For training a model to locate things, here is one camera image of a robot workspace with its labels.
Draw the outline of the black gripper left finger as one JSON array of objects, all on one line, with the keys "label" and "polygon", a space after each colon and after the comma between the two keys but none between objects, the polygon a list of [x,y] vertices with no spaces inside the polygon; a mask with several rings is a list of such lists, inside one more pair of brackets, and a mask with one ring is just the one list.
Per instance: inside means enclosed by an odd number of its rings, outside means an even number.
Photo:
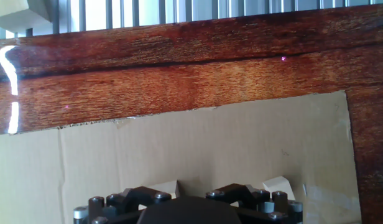
[{"label": "black gripper left finger", "polygon": [[141,205],[148,207],[172,199],[172,195],[148,187],[125,189],[107,197],[94,196],[88,204],[73,209],[74,224],[137,223]]}]

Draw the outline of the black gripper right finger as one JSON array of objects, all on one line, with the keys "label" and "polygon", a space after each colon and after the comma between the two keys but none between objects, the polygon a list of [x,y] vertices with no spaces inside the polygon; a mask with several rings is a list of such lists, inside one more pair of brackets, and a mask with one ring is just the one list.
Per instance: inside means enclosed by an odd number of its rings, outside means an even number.
[{"label": "black gripper right finger", "polygon": [[290,200],[281,190],[230,184],[207,192],[205,198],[227,203],[241,223],[303,223],[303,203]]}]

